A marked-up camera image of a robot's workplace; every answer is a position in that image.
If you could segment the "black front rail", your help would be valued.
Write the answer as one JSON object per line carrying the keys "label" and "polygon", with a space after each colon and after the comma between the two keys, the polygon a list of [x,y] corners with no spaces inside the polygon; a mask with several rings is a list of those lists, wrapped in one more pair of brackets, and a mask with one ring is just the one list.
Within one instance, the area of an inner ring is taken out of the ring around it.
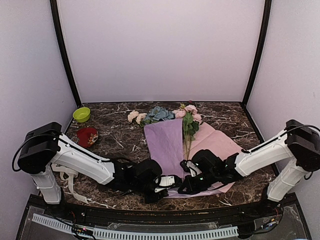
{"label": "black front rail", "polygon": [[52,213],[75,219],[79,224],[106,226],[108,223],[127,224],[247,224],[255,219],[279,216],[281,210],[263,205],[262,194],[229,190],[226,193],[190,198],[163,198],[156,203],[145,203],[140,193],[120,191],[92,191],[87,202],[76,200],[65,192],[63,210]]}

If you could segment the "purple and pink wrapping paper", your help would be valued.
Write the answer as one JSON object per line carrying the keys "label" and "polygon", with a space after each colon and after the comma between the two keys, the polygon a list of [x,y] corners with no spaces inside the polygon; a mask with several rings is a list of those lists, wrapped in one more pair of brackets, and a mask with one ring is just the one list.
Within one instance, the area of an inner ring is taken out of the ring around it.
{"label": "purple and pink wrapping paper", "polygon": [[[144,135],[150,158],[162,169],[163,175],[176,175],[182,179],[187,176],[180,162],[187,157],[183,143],[182,119],[166,120],[144,126]],[[241,147],[222,131],[202,123],[191,142],[189,157],[200,150],[210,150],[224,160],[232,154],[239,153]]]}

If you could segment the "pink fake flower stem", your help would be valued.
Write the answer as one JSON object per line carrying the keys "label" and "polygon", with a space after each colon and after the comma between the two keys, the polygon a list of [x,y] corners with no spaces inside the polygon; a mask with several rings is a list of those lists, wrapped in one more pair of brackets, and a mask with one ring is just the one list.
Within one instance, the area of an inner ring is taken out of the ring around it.
{"label": "pink fake flower stem", "polygon": [[199,124],[202,123],[202,116],[198,113],[198,110],[196,108],[195,105],[193,104],[188,104],[184,107],[184,110],[187,112],[187,113],[190,113],[191,116],[193,117],[193,120],[195,122],[198,122]]}
{"label": "pink fake flower stem", "polygon": [[177,109],[177,110],[173,110],[172,112],[174,114],[175,119],[182,119],[185,117],[187,113],[185,109]]}

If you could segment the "lime green bowl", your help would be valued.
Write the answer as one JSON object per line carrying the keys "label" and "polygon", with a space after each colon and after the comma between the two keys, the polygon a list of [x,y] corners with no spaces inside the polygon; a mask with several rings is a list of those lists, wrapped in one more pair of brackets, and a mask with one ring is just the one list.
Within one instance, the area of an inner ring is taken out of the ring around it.
{"label": "lime green bowl", "polygon": [[84,123],[90,119],[91,116],[91,110],[88,107],[80,107],[77,110],[75,110],[72,114],[72,117],[78,122],[78,123]]}

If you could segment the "blue fake flower stem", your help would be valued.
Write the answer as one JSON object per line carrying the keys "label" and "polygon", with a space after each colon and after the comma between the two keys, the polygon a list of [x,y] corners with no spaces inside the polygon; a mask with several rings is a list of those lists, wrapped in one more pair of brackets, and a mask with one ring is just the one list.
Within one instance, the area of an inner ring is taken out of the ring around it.
{"label": "blue fake flower stem", "polygon": [[167,110],[164,107],[156,106],[146,114],[145,118],[142,120],[142,124],[145,126],[173,119],[175,119],[175,114],[172,111]]}

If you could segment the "green fake leaf stem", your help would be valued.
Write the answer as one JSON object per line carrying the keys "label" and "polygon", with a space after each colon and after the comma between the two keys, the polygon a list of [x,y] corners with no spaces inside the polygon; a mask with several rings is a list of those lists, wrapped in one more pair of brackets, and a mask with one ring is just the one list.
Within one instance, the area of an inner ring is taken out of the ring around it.
{"label": "green fake leaf stem", "polygon": [[195,140],[195,134],[200,129],[200,123],[194,121],[190,113],[186,113],[182,119],[182,134],[185,160],[190,159],[192,141]]}

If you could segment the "white printed ribbon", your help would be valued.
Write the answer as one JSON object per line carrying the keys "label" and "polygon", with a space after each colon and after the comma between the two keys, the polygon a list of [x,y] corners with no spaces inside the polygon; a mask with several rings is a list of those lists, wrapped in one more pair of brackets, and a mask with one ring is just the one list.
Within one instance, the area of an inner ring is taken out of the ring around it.
{"label": "white printed ribbon", "polygon": [[88,204],[88,199],[75,192],[74,190],[74,179],[78,177],[79,173],[71,168],[62,166],[60,164],[53,163],[51,165],[54,172],[59,172],[60,179],[68,183],[68,189],[71,195],[78,201]]}

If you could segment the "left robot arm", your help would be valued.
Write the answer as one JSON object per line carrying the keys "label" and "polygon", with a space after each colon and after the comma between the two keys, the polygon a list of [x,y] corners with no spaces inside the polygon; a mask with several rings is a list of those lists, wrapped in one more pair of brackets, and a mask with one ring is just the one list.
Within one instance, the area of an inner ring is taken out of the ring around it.
{"label": "left robot arm", "polygon": [[12,170],[29,174],[46,203],[60,218],[67,218],[70,206],[63,199],[62,189],[53,174],[58,164],[86,175],[113,190],[141,193],[147,204],[167,197],[168,191],[159,187],[162,168],[152,160],[140,163],[123,157],[104,158],[72,142],[61,131],[62,126],[51,122],[28,132],[12,159]]}

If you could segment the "white fake flower stem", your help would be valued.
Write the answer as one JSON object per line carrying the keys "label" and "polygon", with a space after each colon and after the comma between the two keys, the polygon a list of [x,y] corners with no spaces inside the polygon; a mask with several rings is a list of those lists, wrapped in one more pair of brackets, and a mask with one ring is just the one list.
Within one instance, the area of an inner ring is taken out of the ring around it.
{"label": "white fake flower stem", "polygon": [[128,114],[127,120],[129,123],[132,123],[133,120],[135,120],[137,124],[141,124],[146,116],[147,116],[147,113],[139,113],[138,111],[133,110]]}

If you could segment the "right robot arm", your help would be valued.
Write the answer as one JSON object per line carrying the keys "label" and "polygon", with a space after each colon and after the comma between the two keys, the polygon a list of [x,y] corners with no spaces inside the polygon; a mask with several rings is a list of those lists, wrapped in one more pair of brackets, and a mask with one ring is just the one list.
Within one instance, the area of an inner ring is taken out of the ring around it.
{"label": "right robot arm", "polygon": [[178,188],[179,194],[195,195],[215,183],[228,185],[282,160],[289,160],[275,180],[268,184],[265,198],[255,205],[255,213],[266,217],[284,196],[306,177],[320,169],[320,129],[294,119],[284,130],[249,150],[241,150],[222,160],[208,149],[195,153],[191,165],[182,163],[190,174]]}

